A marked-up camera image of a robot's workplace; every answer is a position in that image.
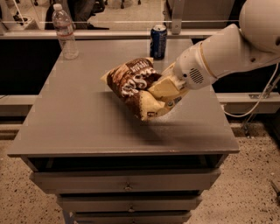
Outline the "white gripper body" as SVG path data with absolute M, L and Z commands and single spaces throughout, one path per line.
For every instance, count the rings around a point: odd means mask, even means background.
M 201 89 L 217 81 L 217 78 L 207 67 L 202 51 L 202 42 L 189 47 L 178 56 L 173 72 L 188 89 Z

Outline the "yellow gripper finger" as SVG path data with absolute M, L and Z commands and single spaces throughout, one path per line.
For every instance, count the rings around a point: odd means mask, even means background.
M 163 72 L 163 76 L 168 76 L 173 74 L 173 68 L 175 66 L 175 63 L 171 63 Z
M 149 102 L 168 102 L 172 101 L 181 94 L 181 91 L 176 87 L 174 82 L 169 77 L 163 78 L 162 80 L 154 83 L 148 89 L 148 92 L 147 100 Z

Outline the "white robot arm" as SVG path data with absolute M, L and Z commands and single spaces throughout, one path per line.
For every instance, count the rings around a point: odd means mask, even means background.
M 200 89 L 232 73 L 280 60 L 280 0 L 247 0 L 231 24 L 183 51 L 149 92 L 163 101 Z

